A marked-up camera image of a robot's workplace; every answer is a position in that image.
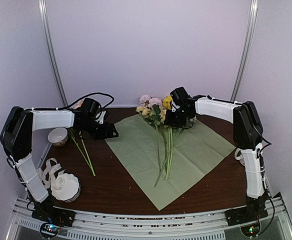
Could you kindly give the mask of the blue fake flower stem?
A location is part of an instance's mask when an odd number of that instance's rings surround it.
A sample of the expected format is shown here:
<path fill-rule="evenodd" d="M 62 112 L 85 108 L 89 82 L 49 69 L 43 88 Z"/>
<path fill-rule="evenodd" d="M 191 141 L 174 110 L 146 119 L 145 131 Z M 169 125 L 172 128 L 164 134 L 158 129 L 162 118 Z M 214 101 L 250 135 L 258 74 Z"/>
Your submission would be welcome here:
<path fill-rule="evenodd" d="M 168 131 L 168 159 L 167 159 L 167 169 L 166 169 L 166 179 L 168 180 L 171 172 L 171 162 L 173 154 L 173 128 L 171 127 Z"/>

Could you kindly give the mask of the yellow fake flower stem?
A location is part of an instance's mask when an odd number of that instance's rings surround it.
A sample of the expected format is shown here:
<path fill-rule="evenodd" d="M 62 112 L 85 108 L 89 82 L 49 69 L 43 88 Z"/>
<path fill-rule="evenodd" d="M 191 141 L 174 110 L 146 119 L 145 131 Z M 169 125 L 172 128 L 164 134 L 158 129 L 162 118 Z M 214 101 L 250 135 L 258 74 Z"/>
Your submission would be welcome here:
<path fill-rule="evenodd" d="M 162 103 L 163 103 L 163 115 L 162 115 L 162 119 L 163 119 L 163 124 L 164 124 L 164 120 L 165 120 L 165 114 L 167 110 L 172 110 L 172 97 L 170 95 L 166 96 Z M 166 139 L 165 139 L 165 147 L 166 147 L 166 152 L 165 152 L 165 160 L 164 160 L 164 166 L 165 166 L 165 180 L 166 179 L 166 174 L 167 174 L 167 163 L 168 163 L 168 153 L 169 153 L 169 129 L 172 128 L 171 126 L 165 125 L 164 126 L 167 128 L 166 131 Z M 171 167 L 172 167 L 172 160 L 173 160 L 173 150 L 172 150 L 172 159 L 171 159 Z"/>

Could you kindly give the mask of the front aluminium rail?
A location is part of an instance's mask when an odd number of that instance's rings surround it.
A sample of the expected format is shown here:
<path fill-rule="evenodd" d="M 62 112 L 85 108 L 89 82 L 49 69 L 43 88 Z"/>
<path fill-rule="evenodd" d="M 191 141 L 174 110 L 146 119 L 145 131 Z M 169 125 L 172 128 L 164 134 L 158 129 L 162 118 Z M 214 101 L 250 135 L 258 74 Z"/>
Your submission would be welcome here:
<path fill-rule="evenodd" d="M 281 197 L 266 202 L 268 216 L 229 225 L 225 210 L 168 215 L 119 215 L 75 211 L 73 225 L 62 227 L 55 240 L 292 240 L 292 222 Z"/>

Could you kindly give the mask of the cream fake flower bunch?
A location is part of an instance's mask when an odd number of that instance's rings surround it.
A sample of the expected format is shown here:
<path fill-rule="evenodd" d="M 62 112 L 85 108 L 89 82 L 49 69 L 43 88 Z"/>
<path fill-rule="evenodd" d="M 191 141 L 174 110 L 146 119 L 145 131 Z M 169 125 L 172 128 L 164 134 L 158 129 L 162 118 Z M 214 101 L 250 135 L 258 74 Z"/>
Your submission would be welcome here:
<path fill-rule="evenodd" d="M 165 169 L 165 157 L 166 157 L 166 126 L 163 123 L 163 107 L 159 106 L 158 104 L 154 104 L 152 106 L 138 106 L 135 111 L 141 115 L 141 117 L 150 125 L 152 126 L 158 136 L 157 136 L 157 160 L 159 170 Z M 161 160 L 160 157 L 160 142 L 162 142 L 164 146 L 164 157 Z"/>

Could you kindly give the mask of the white scalloped dish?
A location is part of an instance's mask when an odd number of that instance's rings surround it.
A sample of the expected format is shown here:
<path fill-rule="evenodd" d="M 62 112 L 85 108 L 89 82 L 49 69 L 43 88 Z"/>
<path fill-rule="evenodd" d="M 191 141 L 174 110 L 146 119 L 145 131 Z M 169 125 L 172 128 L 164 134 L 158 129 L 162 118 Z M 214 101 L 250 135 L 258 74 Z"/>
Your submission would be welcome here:
<path fill-rule="evenodd" d="M 74 202 L 81 192 L 80 181 L 73 174 L 63 173 L 53 177 L 50 184 L 52 196 L 61 202 Z"/>

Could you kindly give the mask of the white ribbon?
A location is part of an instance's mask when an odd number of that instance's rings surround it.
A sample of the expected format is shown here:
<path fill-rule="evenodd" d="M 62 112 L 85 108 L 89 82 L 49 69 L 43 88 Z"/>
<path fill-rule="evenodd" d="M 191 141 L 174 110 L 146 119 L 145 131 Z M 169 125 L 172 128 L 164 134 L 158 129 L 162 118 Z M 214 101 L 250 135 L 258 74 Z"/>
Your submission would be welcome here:
<path fill-rule="evenodd" d="M 42 170 L 41 168 L 37 169 L 39 178 L 41 179 L 44 188 L 49 189 L 51 187 L 52 176 L 59 170 L 62 169 L 62 166 L 55 158 L 49 158 L 45 162 L 46 168 Z"/>

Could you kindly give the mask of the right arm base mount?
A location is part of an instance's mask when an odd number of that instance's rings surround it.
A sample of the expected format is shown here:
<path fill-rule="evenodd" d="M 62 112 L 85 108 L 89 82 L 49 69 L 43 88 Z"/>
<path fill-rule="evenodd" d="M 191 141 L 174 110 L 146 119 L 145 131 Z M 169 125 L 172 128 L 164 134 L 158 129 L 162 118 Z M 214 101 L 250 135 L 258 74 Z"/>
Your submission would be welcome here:
<path fill-rule="evenodd" d="M 246 205 L 231 208 L 225 212 L 228 226 L 241 225 L 241 233 L 249 238 L 257 237 L 262 232 L 260 220 L 269 214 L 266 209 L 267 195 L 264 193 L 258 198 L 246 196 Z"/>

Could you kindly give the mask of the pink fake flower stem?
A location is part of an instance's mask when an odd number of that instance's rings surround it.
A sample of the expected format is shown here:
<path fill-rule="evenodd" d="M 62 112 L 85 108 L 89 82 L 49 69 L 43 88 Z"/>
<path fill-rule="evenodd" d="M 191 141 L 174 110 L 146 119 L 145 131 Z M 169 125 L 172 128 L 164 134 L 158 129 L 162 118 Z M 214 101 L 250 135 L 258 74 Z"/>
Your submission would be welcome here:
<path fill-rule="evenodd" d="M 154 187 L 156 188 L 161 176 L 164 172 L 168 174 L 168 158 L 169 158 L 169 128 L 164 124 L 166 120 L 166 109 L 163 102 L 158 97 L 151 97 L 150 95 L 142 95 L 139 99 L 139 104 L 136 108 L 142 118 L 156 131 L 156 156 L 158 161 L 159 173 L 156 178 Z"/>

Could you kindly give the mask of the aluminium corner frame post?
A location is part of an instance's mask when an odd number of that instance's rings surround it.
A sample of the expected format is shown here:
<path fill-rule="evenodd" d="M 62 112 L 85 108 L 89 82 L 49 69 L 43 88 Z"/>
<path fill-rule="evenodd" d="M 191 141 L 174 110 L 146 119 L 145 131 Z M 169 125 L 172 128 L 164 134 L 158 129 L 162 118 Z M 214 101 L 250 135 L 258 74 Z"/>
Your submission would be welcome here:
<path fill-rule="evenodd" d="M 249 59 L 249 53 L 250 53 L 251 45 L 253 43 L 254 33 L 256 29 L 256 22 L 258 18 L 258 6 L 259 6 L 258 0 L 250 1 L 250 9 L 249 9 L 249 14 L 248 14 L 248 19 L 247 19 L 246 34 L 245 34 L 241 59 L 239 62 L 239 67 L 238 67 L 235 83 L 234 83 L 232 94 L 230 97 L 231 102 L 234 102 L 237 100 L 238 94 L 240 92 L 241 84 L 244 79 L 245 70 L 247 67 L 248 59 Z"/>

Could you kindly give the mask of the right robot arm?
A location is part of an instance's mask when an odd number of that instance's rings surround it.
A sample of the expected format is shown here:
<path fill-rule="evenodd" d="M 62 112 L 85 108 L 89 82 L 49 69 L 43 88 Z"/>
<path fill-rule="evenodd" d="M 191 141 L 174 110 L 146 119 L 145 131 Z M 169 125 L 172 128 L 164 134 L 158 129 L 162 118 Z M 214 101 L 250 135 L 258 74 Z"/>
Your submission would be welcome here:
<path fill-rule="evenodd" d="M 264 162 L 263 125 L 255 104 L 252 101 L 231 102 L 209 95 L 191 97 L 184 87 L 170 93 L 172 109 L 165 115 L 165 123 L 174 127 L 185 127 L 187 121 L 196 115 L 210 116 L 233 124 L 233 140 L 244 161 L 247 190 L 252 199 L 260 198 L 263 187 Z"/>

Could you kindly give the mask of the small white bowl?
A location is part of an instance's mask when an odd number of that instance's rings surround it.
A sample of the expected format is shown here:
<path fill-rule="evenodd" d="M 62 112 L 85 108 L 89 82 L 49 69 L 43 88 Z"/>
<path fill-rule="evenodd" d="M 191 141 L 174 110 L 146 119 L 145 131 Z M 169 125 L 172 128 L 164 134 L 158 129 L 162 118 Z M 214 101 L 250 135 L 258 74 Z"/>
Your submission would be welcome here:
<path fill-rule="evenodd" d="M 47 136 L 48 141 L 55 147 L 61 147 L 68 141 L 68 130 L 64 127 L 53 129 Z"/>

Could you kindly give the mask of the green wrapping paper sheet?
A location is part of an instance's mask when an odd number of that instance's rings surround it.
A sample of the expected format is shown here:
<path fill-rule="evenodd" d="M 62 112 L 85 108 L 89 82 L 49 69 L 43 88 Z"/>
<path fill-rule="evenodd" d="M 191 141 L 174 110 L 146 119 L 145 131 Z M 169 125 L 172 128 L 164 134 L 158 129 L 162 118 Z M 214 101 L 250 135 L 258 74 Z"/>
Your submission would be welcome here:
<path fill-rule="evenodd" d="M 116 123 L 119 136 L 106 143 L 133 180 L 160 211 L 193 187 L 231 154 L 235 146 L 196 121 L 174 137 L 169 178 L 160 175 L 163 137 L 140 115 Z"/>

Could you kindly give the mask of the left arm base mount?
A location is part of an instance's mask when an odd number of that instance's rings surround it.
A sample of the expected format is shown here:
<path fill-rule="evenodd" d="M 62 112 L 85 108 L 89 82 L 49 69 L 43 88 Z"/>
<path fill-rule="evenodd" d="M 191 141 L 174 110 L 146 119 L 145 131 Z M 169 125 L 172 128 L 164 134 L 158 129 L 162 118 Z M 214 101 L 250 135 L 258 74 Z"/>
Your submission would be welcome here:
<path fill-rule="evenodd" d="M 44 239 L 51 240 L 55 238 L 63 227 L 72 227 L 76 213 L 72 210 L 57 208 L 49 196 L 43 202 L 39 203 L 29 195 L 27 210 L 31 211 L 33 219 L 42 221 L 39 227 L 39 233 Z"/>

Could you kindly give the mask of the peach fake flower stem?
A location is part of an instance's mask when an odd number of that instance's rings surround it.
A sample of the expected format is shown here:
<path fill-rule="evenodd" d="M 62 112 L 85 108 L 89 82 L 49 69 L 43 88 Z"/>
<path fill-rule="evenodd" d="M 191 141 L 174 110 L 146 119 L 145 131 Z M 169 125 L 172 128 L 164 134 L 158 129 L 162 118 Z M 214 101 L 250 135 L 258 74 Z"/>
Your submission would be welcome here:
<path fill-rule="evenodd" d="M 84 139 L 82 139 L 82 132 L 81 131 L 78 132 L 78 134 L 77 134 L 78 137 L 76 137 L 76 131 L 75 131 L 74 128 L 69 128 L 67 130 L 67 132 L 68 132 L 68 135 L 69 135 L 70 139 L 75 144 L 75 146 L 77 147 L 77 149 L 81 153 L 83 159 L 85 160 L 86 164 L 88 165 L 92 175 L 95 177 L 96 173 L 95 173 L 91 158 L 89 156 L 88 150 L 86 148 L 86 144 L 84 142 Z"/>

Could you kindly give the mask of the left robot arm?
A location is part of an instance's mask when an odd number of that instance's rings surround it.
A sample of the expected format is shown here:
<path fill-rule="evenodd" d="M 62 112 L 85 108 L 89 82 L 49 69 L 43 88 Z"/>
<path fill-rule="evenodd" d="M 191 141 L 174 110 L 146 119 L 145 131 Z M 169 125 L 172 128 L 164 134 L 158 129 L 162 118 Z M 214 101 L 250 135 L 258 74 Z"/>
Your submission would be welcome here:
<path fill-rule="evenodd" d="M 0 134 L 0 142 L 7 162 L 15 169 L 21 184 L 32 199 L 44 202 L 49 193 L 44 187 L 32 160 L 33 132 L 55 128 L 75 128 L 89 133 L 94 140 L 117 138 L 118 131 L 113 123 L 107 122 L 107 110 L 87 96 L 82 97 L 80 107 L 61 108 L 11 108 Z"/>

